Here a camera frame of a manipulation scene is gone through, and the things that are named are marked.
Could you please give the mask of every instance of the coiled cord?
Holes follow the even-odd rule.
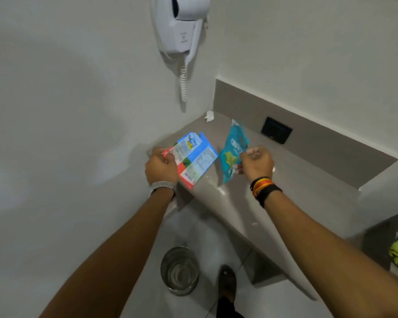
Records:
[[[180,68],[180,93],[181,100],[183,102],[187,101],[187,69],[186,66],[183,65]]]

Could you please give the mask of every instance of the tile floor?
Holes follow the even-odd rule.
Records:
[[[177,297],[165,287],[160,276],[164,254],[174,246],[188,246],[199,260],[196,289]],[[324,304],[307,298],[290,281],[255,288],[249,282],[243,261],[250,247],[193,200],[182,212],[165,219],[149,260],[122,312],[122,317],[212,318],[216,313],[218,270],[231,266],[238,279],[236,310],[245,318],[332,317]]]

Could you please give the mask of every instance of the hand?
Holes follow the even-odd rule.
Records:
[[[273,175],[274,161],[271,153],[264,146],[248,149],[240,154],[241,164],[237,165],[238,173],[245,174],[249,183],[259,177]]]
[[[168,153],[167,160],[162,156],[166,148],[155,147],[149,161],[145,164],[145,174],[149,185],[154,182],[168,181],[177,183],[178,172],[177,164],[173,154]]]

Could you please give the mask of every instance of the foot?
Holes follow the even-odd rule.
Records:
[[[233,269],[228,265],[221,266],[218,276],[218,299],[226,297],[231,303],[234,303],[236,288],[237,281]]]

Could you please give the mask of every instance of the silver watch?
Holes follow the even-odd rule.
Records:
[[[159,182],[152,183],[152,185],[150,186],[150,195],[152,195],[152,193],[160,187],[168,187],[169,189],[172,189],[174,191],[174,197],[175,197],[175,194],[177,192],[177,189],[176,189],[177,183],[172,183],[172,182],[168,182],[168,181],[159,181]]]

